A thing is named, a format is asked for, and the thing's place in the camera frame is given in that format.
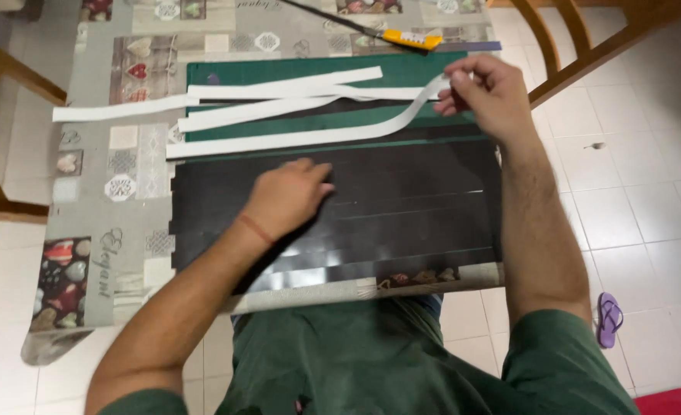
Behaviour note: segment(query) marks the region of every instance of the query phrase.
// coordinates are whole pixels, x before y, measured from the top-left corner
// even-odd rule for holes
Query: yellow box cutter
[[[292,6],[299,7],[300,9],[306,10],[309,13],[324,17],[328,20],[332,20],[335,23],[342,24],[346,27],[350,27],[353,30],[358,30],[364,35],[371,36],[373,38],[383,39],[389,43],[396,43],[403,46],[413,47],[422,50],[433,50],[435,47],[443,41],[442,36],[426,36],[419,35],[417,33],[402,32],[400,30],[376,30],[370,27],[363,26],[361,24],[351,22],[345,18],[338,15],[323,12],[322,10],[315,9],[307,5],[302,5],[300,3],[294,2],[294,0],[281,0],[282,2],[289,3]]]

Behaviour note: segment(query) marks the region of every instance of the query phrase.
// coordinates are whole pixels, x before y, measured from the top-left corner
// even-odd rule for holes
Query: patterned tablecloth
[[[484,0],[309,0],[375,28],[492,41]],[[84,0],[68,99],[106,106],[180,94],[186,64],[395,52],[387,44],[275,0]],[[22,358],[46,365],[96,327],[126,322],[173,277],[167,143],[183,140],[184,110],[63,126],[58,178]],[[421,285],[452,291],[500,285],[497,264]],[[427,279],[435,276],[423,276]],[[376,278],[234,297],[237,313],[404,295]]]

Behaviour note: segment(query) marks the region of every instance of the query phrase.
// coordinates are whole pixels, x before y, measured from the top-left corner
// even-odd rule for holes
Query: hand
[[[329,164],[315,165],[302,158],[260,175],[243,214],[276,241],[307,222],[317,206],[335,189],[323,183]]]
[[[538,137],[518,68],[491,55],[474,55],[451,63],[444,72],[450,78],[450,89],[440,91],[435,111],[447,117],[472,109],[481,129],[500,145]]]

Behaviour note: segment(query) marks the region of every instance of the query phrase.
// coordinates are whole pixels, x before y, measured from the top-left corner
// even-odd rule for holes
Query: person
[[[436,319],[403,297],[279,309],[235,327],[217,413],[639,413],[590,329],[585,265],[522,72],[475,55],[445,74],[437,112],[472,109],[501,151],[511,324],[502,378],[449,353]],[[124,327],[92,377],[86,413],[187,413],[185,361],[243,274],[333,191],[330,170],[299,159],[262,174],[222,237]]]

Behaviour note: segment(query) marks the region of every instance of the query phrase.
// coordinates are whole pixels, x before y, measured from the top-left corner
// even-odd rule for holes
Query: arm
[[[242,213],[255,225],[236,220],[133,316],[92,377],[86,414],[142,389],[182,393],[184,363],[225,300],[271,241],[316,213],[333,190],[322,183],[329,171],[330,165],[314,166],[310,159],[299,159],[261,175]]]
[[[514,326],[525,314],[561,309],[591,324],[589,281],[555,178],[530,115],[522,72],[489,55],[445,68],[452,90],[435,109],[471,108],[502,155],[502,251],[507,307]]]

